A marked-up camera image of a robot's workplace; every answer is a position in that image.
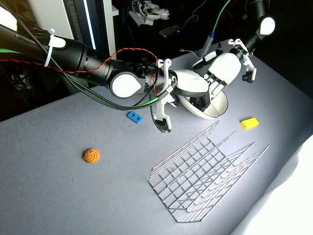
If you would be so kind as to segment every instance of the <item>yellow sponge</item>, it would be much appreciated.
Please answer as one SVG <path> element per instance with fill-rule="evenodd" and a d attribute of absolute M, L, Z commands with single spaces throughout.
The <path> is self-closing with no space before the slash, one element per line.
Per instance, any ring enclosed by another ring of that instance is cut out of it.
<path fill-rule="evenodd" d="M 249 118 L 247 120 L 243 120 L 240 122 L 240 124 L 243 126 L 244 129 L 250 129 L 252 127 L 255 127 L 259 125 L 259 121 L 254 117 L 254 118 Z"/>

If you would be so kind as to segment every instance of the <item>zip tie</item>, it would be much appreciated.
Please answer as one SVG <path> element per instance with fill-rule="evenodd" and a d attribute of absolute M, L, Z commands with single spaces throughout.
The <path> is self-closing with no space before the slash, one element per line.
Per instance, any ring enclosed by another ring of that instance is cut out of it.
<path fill-rule="evenodd" d="M 54 32 L 55 32 L 54 28 L 51 28 L 50 32 L 51 32 L 51 36 L 50 36 L 50 42 L 49 42 L 49 51 L 48 51 L 47 59 L 45 60 L 45 64 L 44 64 L 45 67 L 48 66 L 50 59 L 51 59 L 53 41 L 54 41 Z"/>

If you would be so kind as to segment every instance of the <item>gray tabletop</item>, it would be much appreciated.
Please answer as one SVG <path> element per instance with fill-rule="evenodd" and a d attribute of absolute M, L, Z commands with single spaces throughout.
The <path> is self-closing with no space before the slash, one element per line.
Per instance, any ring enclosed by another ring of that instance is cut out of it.
<path fill-rule="evenodd" d="M 173 59 L 171 68 L 189 69 L 194 61 L 187 54 Z M 236 130 L 226 153 L 253 141 L 252 152 L 268 144 L 270 149 L 203 222 L 176 223 L 148 178 L 153 166 L 215 121 L 168 106 L 173 131 L 162 134 L 149 109 L 137 111 L 144 120 L 135 124 L 127 112 L 75 94 L 0 123 L 0 233 L 229 234 L 313 133 L 312 100 L 259 59 L 252 61 L 255 83 L 243 82 L 241 73 L 225 88 L 229 107 L 211 139 L 218 142 Z M 103 87 L 95 90 L 114 99 Z M 240 121 L 250 117 L 260 125 L 244 130 Z M 82 159 L 91 147 L 102 154 L 96 164 Z"/>

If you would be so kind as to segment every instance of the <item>blue block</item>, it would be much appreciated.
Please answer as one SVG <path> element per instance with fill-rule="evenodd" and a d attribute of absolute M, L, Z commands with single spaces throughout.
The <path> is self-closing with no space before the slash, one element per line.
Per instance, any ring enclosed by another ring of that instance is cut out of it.
<path fill-rule="evenodd" d="M 131 120 L 133 120 L 137 124 L 140 123 L 143 120 L 142 116 L 138 115 L 134 111 L 129 112 L 127 114 L 127 117 L 129 117 Z"/>

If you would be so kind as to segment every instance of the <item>metal dish rack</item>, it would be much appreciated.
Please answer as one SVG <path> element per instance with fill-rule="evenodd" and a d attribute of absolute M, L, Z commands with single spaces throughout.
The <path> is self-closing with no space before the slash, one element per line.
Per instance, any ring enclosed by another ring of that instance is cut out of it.
<path fill-rule="evenodd" d="M 215 145 L 208 137 L 218 121 L 156 165 L 149 183 L 179 223 L 200 222 L 219 203 L 246 171 L 269 148 L 240 160 L 255 143 L 231 155 L 219 146 L 236 132 Z"/>

